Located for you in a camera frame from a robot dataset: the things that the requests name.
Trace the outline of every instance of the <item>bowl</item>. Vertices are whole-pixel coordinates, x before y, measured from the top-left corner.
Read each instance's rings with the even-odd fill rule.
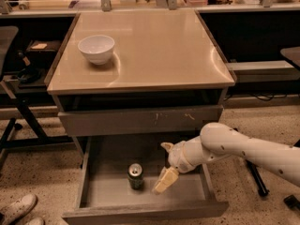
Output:
[[[86,37],[78,44],[82,55],[92,64],[106,64],[113,56],[114,40],[104,35]]]

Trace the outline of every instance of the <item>sneaker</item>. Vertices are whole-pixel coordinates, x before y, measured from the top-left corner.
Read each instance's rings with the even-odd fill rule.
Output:
[[[35,194],[27,194],[11,205],[0,209],[0,213],[4,216],[1,225],[8,225],[14,220],[25,216],[35,207],[37,201],[38,198]]]
[[[41,217],[36,217],[35,219],[26,222],[25,225],[44,225],[44,220]]]

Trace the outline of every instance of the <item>closed drawer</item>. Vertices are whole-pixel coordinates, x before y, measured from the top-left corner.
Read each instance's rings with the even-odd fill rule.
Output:
[[[60,112],[68,136],[200,130],[221,116],[222,105]]]
[[[184,140],[178,133],[130,134],[90,139],[82,167],[82,180],[74,211],[63,219],[71,225],[126,224],[146,220],[219,217],[227,202],[216,200],[209,172],[202,165],[181,174],[164,193],[152,193],[165,166],[162,142]],[[128,166],[143,167],[143,187],[133,190]]]

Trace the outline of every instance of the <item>can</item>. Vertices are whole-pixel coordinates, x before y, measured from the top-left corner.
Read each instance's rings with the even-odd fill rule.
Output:
[[[143,167],[139,163],[133,163],[128,168],[128,181],[132,189],[143,187]]]

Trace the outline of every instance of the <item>terrazzo floor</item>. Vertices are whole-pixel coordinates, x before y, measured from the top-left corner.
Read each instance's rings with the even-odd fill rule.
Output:
[[[57,118],[39,118],[38,121],[48,135],[64,134]],[[23,129],[15,133],[16,139],[34,137],[22,119],[18,122],[23,124]],[[225,103],[220,122],[251,137],[294,145],[300,139],[300,98],[276,97],[269,102],[256,98],[231,98]],[[0,134],[7,123],[0,117]],[[16,224],[24,224],[34,217],[43,217],[46,225],[66,224],[61,216],[74,207],[81,175],[81,158],[75,145],[9,149],[7,156],[3,155],[0,207],[33,192],[38,196],[37,206]],[[262,180],[270,190],[269,195],[262,198],[245,161],[240,157],[225,158],[209,164],[208,169],[217,200],[228,201],[230,205],[221,217],[149,221],[144,224],[300,224],[299,210],[289,209],[283,202],[291,194],[300,200],[300,187],[259,168]]]

